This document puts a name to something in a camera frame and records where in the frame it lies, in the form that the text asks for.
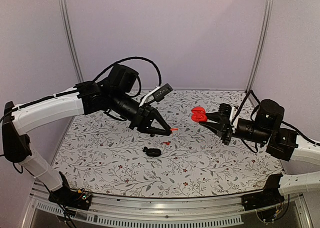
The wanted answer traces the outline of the red earbud charging case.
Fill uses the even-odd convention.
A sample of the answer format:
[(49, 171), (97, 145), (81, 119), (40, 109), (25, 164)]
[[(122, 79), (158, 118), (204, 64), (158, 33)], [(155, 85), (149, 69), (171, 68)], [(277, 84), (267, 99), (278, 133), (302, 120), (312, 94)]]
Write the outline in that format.
[(207, 122), (208, 118), (206, 116), (206, 111), (203, 107), (201, 106), (197, 106), (192, 108), (191, 110), (192, 115), (191, 115), (191, 119), (194, 122)]

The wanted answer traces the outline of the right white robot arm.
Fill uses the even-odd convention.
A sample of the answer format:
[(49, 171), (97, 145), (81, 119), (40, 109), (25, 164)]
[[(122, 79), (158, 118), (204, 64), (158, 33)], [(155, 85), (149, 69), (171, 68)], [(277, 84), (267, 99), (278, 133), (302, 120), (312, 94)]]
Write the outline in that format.
[(225, 145), (229, 145), (232, 138), (238, 138), (266, 147), (266, 153), (277, 159), (319, 165), (320, 143), (289, 124), (281, 127), (284, 112), (277, 102), (264, 99), (249, 120), (239, 118), (240, 109), (229, 104), (220, 104), (218, 111), (213, 113), (195, 107), (191, 118), (213, 132)]

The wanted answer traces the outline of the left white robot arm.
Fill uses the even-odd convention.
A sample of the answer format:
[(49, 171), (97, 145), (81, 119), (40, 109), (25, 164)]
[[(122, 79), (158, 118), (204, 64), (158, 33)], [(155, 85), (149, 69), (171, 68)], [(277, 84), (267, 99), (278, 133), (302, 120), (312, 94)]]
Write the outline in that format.
[(173, 90), (172, 87), (169, 84), (158, 85), (138, 102), (128, 95), (138, 80), (137, 71), (115, 64), (108, 76), (99, 82), (78, 83), (62, 93), (21, 105), (6, 103), (1, 119), (4, 157), (30, 171), (62, 204), (71, 204), (75, 198), (66, 178), (30, 146), (27, 133), (63, 118), (97, 111), (114, 111), (124, 120), (130, 121), (131, 130), (137, 129), (151, 136), (171, 135), (170, 126), (158, 110), (151, 106), (148, 98), (153, 97), (153, 101), (160, 102)]

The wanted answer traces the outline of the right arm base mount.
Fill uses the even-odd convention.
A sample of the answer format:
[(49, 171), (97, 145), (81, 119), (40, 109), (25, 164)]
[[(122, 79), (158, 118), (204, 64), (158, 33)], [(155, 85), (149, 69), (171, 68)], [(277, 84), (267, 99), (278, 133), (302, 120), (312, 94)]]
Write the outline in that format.
[(262, 191), (241, 196), (241, 204), (245, 211), (267, 207), (284, 202), (285, 198), (279, 192), (282, 174), (270, 175)]

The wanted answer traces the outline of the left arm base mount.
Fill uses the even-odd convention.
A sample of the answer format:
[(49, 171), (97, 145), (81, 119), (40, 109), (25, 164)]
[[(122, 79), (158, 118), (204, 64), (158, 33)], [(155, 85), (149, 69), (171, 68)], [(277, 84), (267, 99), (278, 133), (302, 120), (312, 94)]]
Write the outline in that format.
[(62, 178), (62, 187), (56, 191), (50, 191), (48, 200), (61, 206), (89, 210), (92, 202), (92, 192), (84, 188), (72, 190), (66, 177), (59, 171)]

